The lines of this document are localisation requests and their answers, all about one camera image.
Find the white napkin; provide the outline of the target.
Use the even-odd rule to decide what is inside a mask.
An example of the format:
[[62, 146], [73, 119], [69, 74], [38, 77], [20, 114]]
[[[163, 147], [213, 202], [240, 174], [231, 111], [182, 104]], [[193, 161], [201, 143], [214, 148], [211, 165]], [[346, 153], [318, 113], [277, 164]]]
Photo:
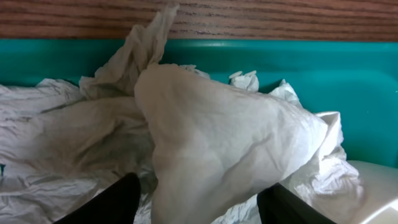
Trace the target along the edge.
[[87, 100], [63, 80], [1, 87], [1, 222], [53, 223], [122, 176], [143, 183], [150, 222], [153, 143], [131, 96]]
[[313, 114], [282, 82], [268, 94], [214, 81], [192, 67], [161, 64], [178, 6], [136, 25], [93, 77], [89, 99], [132, 95], [155, 144], [152, 223], [211, 223], [282, 183], [337, 223], [363, 205], [364, 186], [342, 148], [337, 111]]

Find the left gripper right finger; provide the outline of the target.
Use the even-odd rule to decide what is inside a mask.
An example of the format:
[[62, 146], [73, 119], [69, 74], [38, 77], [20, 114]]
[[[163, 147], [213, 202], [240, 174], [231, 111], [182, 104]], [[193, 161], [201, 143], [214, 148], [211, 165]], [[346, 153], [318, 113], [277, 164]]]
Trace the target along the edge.
[[257, 195], [262, 224], [335, 224], [280, 184]]

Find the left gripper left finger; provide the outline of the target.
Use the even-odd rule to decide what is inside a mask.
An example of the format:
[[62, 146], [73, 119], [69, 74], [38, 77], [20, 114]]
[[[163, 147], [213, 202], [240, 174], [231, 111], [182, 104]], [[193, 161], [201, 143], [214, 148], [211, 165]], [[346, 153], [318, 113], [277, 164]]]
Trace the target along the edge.
[[139, 178], [135, 173], [128, 173], [55, 224], [133, 223], [140, 197]]

